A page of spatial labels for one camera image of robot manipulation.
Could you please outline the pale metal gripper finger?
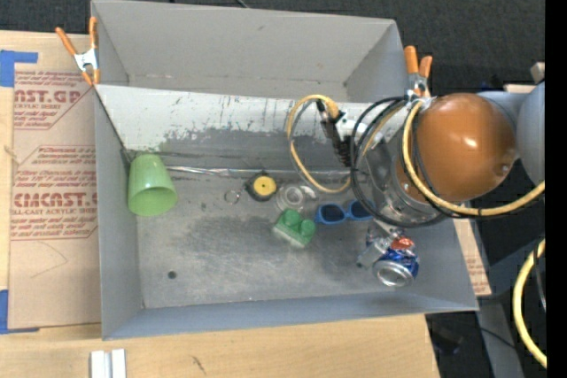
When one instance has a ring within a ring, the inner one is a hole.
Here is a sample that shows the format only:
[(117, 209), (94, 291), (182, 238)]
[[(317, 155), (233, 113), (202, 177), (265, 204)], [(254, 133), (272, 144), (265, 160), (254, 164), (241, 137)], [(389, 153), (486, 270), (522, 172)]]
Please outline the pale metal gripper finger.
[(376, 225), (375, 230), (376, 230), (378, 236), (381, 236), (381, 237), (400, 237), (401, 236), (401, 228), (399, 228), (397, 226), (382, 222), (381, 220), (374, 220), (374, 224)]
[(376, 239), (358, 256), (356, 265), (359, 268), (365, 269), (372, 267), (374, 263), (388, 252), (390, 245), (391, 241), (389, 239)]

